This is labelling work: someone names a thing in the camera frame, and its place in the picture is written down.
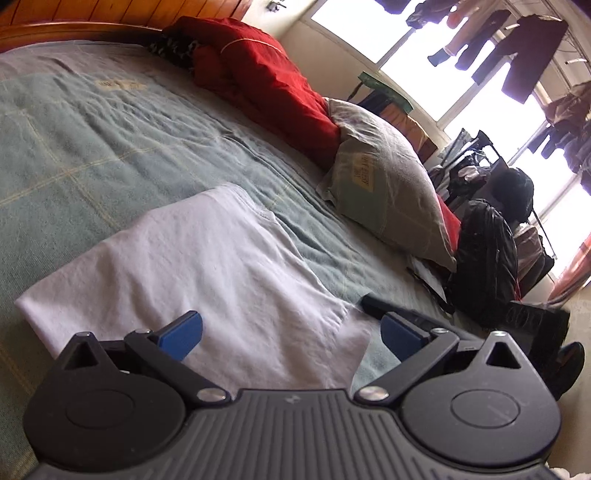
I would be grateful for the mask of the white printed long-sleeve shirt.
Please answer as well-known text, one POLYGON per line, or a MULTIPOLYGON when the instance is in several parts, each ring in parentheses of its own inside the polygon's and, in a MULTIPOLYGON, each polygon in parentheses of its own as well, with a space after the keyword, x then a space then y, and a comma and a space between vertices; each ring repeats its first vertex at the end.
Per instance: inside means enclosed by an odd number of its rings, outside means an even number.
POLYGON ((349 387, 375 330, 233 184, 147 212, 16 306, 52 355, 80 331, 115 340, 197 311, 204 337, 185 364, 229 392, 349 387))

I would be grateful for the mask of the clothes rack with garments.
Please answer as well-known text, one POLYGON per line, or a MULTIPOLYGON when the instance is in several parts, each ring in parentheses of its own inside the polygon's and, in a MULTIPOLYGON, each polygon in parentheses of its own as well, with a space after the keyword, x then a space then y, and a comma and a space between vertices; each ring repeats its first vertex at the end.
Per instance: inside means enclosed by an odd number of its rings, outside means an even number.
POLYGON ((521 169, 507 165, 492 140, 463 129, 428 171, 436 192, 461 218, 470 200, 485 200, 503 215, 517 247, 517 280, 528 294, 552 270, 556 252, 534 209, 534 183, 521 169))

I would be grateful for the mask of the black backpack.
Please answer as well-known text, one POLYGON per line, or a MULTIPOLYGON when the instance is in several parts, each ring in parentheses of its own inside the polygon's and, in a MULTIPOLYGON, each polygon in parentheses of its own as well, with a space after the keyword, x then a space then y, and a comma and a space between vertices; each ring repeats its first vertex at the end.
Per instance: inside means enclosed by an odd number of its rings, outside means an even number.
POLYGON ((462 312, 487 328, 500 321, 505 307, 517 297, 518 258, 513 233, 502 214, 488 201, 468 203, 456 250, 457 270, 441 296, 418 272, 407 272, 446 313, 462 312))

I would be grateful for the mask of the grey green pillow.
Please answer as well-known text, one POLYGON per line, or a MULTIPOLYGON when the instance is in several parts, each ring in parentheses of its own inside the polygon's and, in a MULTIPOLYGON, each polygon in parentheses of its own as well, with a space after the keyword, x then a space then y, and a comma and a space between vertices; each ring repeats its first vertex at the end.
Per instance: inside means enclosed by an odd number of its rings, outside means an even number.
POLYGON ((318 194, 377 239, 455 271, 436 190, 411 143, 361 106, 332 98, 328 106, 341 143, 318 194))

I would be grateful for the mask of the right orange curtain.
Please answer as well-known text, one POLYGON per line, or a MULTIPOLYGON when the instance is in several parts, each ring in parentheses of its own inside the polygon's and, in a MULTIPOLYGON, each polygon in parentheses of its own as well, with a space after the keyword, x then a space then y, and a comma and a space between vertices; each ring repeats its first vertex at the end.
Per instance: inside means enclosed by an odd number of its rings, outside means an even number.
POLYGON ((548 304, 559 305, 583 288, 590 279, 591 234, 589 234, 574 256, 570 265, 562 272, 547 299, 548 304))

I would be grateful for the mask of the items on window sill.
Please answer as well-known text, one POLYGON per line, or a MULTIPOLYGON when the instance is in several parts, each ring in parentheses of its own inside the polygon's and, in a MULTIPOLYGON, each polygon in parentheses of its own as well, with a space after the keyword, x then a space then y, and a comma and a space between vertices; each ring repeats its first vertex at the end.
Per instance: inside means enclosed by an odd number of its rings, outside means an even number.
POLYGON ((368 72, 360 73, 358 79, 359 84, 349 94, 348 101, 353 100, 361 89, 367 88, 369 93, 358 102, 358 105, 399 130, 411 143, 422 163, 425 164, 437 152, 438 146, 424 128, 410 116, 414 110, 410 101, 368 72))

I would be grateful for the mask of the green plaid bed blanket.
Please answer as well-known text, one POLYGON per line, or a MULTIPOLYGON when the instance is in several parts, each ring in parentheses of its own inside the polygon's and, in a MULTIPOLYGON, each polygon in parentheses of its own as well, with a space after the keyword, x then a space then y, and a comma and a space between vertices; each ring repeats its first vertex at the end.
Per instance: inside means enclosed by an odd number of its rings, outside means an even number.
POLYGON ((438 281, 318 195, 322 171, 129 44, 43 43, 1 57, 1 475, 34 465, 22 416, 51 360, 15 307, 30 286, 144 212, 226 182, 269 209, 332 294, 443 319, 438 281))

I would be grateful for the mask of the hanging laundry at window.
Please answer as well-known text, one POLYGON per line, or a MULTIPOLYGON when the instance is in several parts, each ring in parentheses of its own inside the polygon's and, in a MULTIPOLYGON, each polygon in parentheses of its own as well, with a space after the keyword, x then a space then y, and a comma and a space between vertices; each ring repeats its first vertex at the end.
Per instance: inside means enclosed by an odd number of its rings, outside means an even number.
POLYGON ((403 90, 416 106, 413 114, 426 127, 433 127, 453 141, 462 130, 474 135, 484 131, 505 159, 510 159, 526 144, 544 120, 542 104, 566 93, 570 84, 590 78, 581 62, 560 67, 561 60, 575 60, 590 55, 590 19, 574 4, 565 1, 516 1, 506 6, 514 21, 533 13, 557 16, 569 24, 554 60, 547 66, 541 82, 521 103, 502 91, 509 74, 516 71, 515 54, 500 58, 485 80, 478 84, 473 74, 499 42, 510 35, 498 31, 488 39, 467 70, 455 67, 451 57, 434 66, 428 60, 452 40, 453 34, 443 25, 426 26, 412 33, 384 64, 381 72, 403 90))

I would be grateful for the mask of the red quilt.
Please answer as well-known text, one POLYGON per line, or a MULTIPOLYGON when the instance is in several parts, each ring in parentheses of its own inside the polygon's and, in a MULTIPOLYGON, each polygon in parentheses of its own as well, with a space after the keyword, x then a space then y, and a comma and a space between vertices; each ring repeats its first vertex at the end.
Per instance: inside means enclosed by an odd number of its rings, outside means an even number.
MULTIPOLYGON (((232 18, 183 16, 163 29, 152 50, 191 70, 198 87, 329 173, 341 143, 339 127, 329 118, 329 98, 311 88, 272 36, 232 18)), ((455 253, 459 222, 438 199, 455 253)))

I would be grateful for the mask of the wooden headboard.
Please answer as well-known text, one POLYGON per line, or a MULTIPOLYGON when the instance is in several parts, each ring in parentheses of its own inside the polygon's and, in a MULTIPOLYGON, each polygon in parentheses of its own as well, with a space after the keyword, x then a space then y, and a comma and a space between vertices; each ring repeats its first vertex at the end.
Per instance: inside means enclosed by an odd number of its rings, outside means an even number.
POLYGON ((91 40, 146 44, 188 17, 242 19, 252 0, 15 0, 1 3, 1 50, 91 40))

